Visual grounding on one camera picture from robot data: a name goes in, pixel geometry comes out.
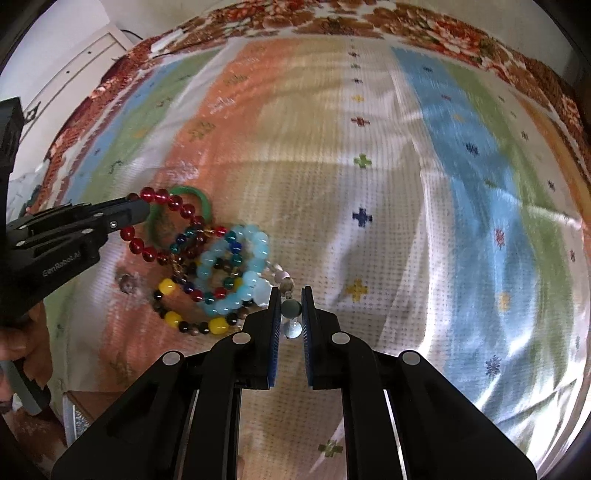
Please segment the person's left hand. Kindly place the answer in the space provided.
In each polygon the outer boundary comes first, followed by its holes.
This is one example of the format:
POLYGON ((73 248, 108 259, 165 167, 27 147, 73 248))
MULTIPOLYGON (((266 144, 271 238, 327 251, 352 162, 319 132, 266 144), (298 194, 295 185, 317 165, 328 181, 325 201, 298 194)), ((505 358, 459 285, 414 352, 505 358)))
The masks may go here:
POLYGON ((29 380, 44 388, 53 373, 50 336, 43 303, 28 312, 29 319, 19 328, 1 328, 0 359, 24 360, 24 373, 29 380))

